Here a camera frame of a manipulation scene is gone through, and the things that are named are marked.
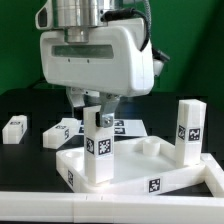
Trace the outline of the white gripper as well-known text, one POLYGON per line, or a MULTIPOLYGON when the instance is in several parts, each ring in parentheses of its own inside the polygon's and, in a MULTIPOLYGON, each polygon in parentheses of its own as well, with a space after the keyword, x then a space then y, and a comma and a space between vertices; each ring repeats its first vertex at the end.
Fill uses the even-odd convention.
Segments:
POLYGON ((103 92, 96 126, 112 127, 119 95, 146 95, 154 85, 151 45, 143 43, 144 36, 141 18, 92 28, 83 44, 66 43, 61 31, 44 32, 40 38, 44 76, 51 84, 68 86, 73 108, 85 105, 83 89, 103 92))

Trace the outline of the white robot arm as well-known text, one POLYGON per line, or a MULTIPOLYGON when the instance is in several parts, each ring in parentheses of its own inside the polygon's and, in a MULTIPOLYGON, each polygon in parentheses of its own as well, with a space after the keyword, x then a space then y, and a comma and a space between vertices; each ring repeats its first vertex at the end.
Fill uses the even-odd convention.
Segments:
POLYGON ((148 94, 154 84, 148 23, 116 0, 47 0, 35 16, 42 31, 43 74, 51 84, 100 94, 97 125, 110 127, 122 96, 148 94))

